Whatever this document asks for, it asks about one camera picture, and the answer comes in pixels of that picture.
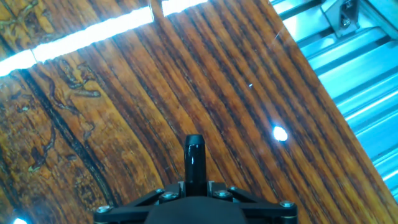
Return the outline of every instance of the wooden surface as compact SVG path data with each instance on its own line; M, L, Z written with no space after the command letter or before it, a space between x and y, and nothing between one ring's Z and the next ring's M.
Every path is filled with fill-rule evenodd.
M398 208L268 1L1 0L0 60L150 6L154 22L0 78L0 222L89 223L183 177L208 177L300 223L398 223ZM275 126L289 138L276 141Z

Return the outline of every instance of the metal screw head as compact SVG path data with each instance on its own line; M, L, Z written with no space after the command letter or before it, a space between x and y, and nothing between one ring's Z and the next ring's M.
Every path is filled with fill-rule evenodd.
M351 25L351 20L350 19L344 18L344 19L341 20L341 26L343 28L347 28L347 27L349 27L349 25Z
M110 207L109 205L103 205L97 208L97 212L98 213L105 213L112 210L112 207Z
M164 192L161 197L164 199L173 199L173 198L176 198L177 196L178 196L178 194L176 194L174 192Z
M294 205L294 202L284 200L284 201L280 202L279 205L284 208L290 208Z
M219 197L229 197L231 195L231 193L226 190L218 190L215 192L215 194Z

